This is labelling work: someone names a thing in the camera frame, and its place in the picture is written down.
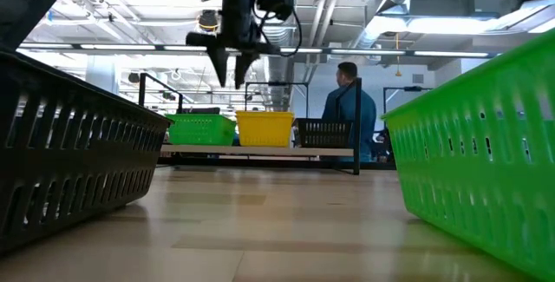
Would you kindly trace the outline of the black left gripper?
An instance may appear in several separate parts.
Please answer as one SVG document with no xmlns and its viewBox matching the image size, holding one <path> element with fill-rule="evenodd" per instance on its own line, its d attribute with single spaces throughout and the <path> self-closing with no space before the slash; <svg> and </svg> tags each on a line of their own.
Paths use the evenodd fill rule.
<svg viewBox="0 0 555 282">
<path fill-rule="evenodd" d="M 251 14 L 253 0 L 222 0 L 219 33 L 215 36 L 190 32 L 188 46 L 206 47 L 221 87 L 226 84 L 228 49 L 242 53 L 236 57 L 235 89 L 245 83 L 245 75 L 258 54 L 276 55 L 279 48 L 259 41 L 259 30 Z"/>
</svg>

